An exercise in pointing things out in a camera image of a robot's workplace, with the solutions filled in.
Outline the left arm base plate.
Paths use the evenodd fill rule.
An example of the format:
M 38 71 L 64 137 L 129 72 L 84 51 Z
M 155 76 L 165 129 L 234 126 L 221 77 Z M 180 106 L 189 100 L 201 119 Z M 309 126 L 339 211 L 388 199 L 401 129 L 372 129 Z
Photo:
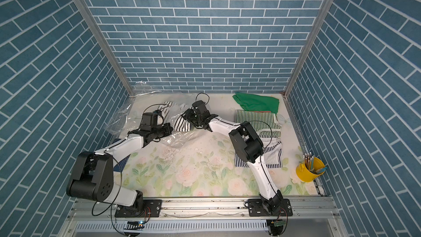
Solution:
M 117 206 L 116 218 L 156 218 L 162 207 L 161 199 L 137 200 L 132 206 Z

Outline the blue white striped garment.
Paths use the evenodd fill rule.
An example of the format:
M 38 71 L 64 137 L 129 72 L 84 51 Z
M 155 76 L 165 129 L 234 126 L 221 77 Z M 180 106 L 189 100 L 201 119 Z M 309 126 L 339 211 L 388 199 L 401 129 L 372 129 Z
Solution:
M 264 158 L 267 168 L 282 168 L 282 143 L 280 138 L 261 138 L 264 148 Z

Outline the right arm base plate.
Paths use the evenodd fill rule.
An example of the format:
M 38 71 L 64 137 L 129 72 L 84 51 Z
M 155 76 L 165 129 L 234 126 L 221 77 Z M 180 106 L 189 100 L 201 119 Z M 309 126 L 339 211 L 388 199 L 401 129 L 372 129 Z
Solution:
M 279 204 L 275 204 L 275 207 L 261 199 L 248 199 L 244 205 L 247 208 L 250 217 L 293 216 L 292 206 L 289 199 L 282 199 Z

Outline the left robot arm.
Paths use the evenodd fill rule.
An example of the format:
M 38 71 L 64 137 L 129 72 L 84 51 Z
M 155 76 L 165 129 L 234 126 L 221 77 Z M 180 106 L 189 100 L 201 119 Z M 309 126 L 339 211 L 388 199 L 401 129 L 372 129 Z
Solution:
M 139 128 L 128 132 L 127 138 L 94 152 L 79 154 L 67 185 L 70 197 L 117 205 L 123 217 L 138 217 L 147 213 L 143 193 L 114 181 L 114 172 L 122 172 L 124 159 L 132 153 L 171 135 L 171 124 L 164 123 L 161 110 L 144 113 Z

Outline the clear plastic vacuum bag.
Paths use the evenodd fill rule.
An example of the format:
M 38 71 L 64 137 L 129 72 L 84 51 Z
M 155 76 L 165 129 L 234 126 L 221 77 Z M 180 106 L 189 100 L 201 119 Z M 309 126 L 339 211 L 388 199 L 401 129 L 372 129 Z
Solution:
M 143 144 L 163 142 L 180 148 L 194 136 L 196 127 L 185 118 L 198 97 L 166 93 L 144 81 L 136 82 L 134 94 L 108 119 L 104 128 L 120 138 L 143 137 Z

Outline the green white striped garment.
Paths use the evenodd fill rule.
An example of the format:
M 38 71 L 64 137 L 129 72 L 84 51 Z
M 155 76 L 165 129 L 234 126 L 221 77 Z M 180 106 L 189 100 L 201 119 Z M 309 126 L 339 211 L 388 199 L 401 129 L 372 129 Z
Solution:
M 282 126 L 271 112 L 236 110 L 235 121 L 250 122 L 257 134 L 262 138 L 280 138 Z

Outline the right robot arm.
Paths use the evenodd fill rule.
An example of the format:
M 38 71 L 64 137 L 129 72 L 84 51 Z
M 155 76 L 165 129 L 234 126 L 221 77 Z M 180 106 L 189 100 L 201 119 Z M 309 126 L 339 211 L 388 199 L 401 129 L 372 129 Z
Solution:
M 249 122 L 234 123 L 211 114 L 203 101 L 192 104 L 182 118 L 196 128 L 228 136 L 237 156 L 251 169 L 266 214 L 288 216 L 281 191 L 273 182 L 264 159 L 264 144 Z

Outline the black white striped garment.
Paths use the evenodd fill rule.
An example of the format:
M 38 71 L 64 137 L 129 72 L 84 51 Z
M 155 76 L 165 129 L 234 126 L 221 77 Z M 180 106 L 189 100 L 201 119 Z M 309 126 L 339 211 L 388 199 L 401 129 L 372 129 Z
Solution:
M 191 123 L 184 118 L 184 113 L 188 110 L 188 106 L 186 104 L 166 101 L 158 107 L 158 110 L 163 116 L 163 123 L 170 123 L 174 131 L 191 131 Z

